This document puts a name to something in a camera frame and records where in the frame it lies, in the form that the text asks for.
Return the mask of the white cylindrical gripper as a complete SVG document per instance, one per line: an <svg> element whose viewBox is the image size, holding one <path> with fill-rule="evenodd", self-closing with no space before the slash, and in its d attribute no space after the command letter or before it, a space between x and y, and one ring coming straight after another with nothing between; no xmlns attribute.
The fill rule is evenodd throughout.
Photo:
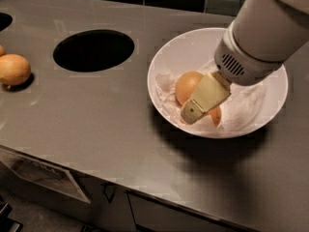
<svg viewBox="0 0 309 232"><path fill-rule="evenodd" d="M234 22L230 24L215 52L214 62L219 72L208 72L185 103L183 120L192 125L231 96L231 82L241 86L255 85L278 70L281 62L267 62L246 53L234 37Z"/></svg>

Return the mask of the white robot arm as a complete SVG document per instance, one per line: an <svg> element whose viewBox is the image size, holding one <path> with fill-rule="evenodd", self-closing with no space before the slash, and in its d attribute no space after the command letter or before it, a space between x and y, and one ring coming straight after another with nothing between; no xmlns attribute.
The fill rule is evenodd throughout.
<svg viewBox="0 0 309 232"><path fill-rule="evenodd" d="M182 108L189 125L225 102L235 83L250 86L276 71L309 41L309 0L245 0L206 74Z"/></svg>

